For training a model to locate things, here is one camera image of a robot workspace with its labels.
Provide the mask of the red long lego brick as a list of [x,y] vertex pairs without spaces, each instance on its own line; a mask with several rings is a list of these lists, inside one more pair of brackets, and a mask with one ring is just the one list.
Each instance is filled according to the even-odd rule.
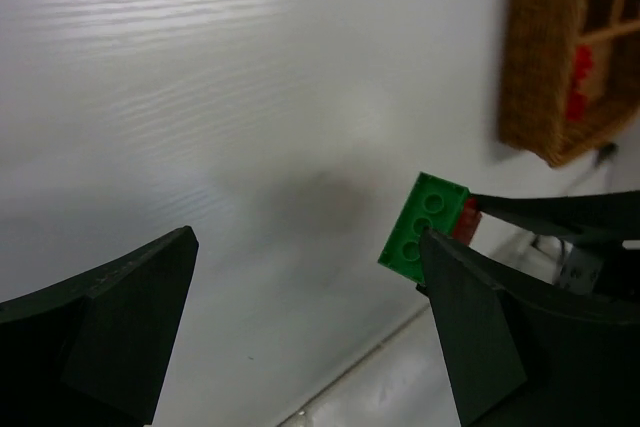
[[576,48],[574,56],[573,72],[567,97],[566,120],[569,122],[579,122],[585,116],[589,99],[583,92],[583,84],[589,78],[593,67],[592,48],[589,45],[580,44]]

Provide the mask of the red flower picture lego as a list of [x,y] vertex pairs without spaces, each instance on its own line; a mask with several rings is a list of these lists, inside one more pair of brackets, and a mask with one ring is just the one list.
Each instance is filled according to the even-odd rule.
[[482,212],[478,208],[477,199],[466,199],[462,212],[456,222],[451,237],[456,241],[469,246],[482,219]]

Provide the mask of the wicker divided basket tray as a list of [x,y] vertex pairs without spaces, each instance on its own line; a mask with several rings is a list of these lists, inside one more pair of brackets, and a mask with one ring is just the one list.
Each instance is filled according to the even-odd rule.
[[[594,67],[589,103],[566,120],[576,48]],[[510,0],[503,52],[499,140],[566,165],[610,142],[639,113],[639,0]]]

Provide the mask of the green lego base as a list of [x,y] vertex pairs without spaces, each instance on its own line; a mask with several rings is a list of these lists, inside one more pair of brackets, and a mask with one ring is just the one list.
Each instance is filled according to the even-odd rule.
[[378,258],[378,263],[424,284],[420,237],[425,229],[451,234],[470,197],[467,187],[420,172]]

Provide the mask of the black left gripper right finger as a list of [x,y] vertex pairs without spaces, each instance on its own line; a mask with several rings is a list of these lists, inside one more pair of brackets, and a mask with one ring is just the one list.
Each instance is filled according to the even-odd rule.
[[431,229],[420,252],[461,425],[638,425],[638,305],[562,290]]

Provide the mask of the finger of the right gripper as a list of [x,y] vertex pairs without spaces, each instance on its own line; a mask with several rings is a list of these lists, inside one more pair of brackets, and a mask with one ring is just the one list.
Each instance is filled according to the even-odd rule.
[[543,236],[568,242],[639,239],[637,191],[551,198],[476,194],[474,198],[481,212]]

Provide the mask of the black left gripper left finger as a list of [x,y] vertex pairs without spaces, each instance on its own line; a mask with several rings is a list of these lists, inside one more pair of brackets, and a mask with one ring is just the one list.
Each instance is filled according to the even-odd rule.
[[2,302],[2,425],[151,425],[198,247],[181,227]]

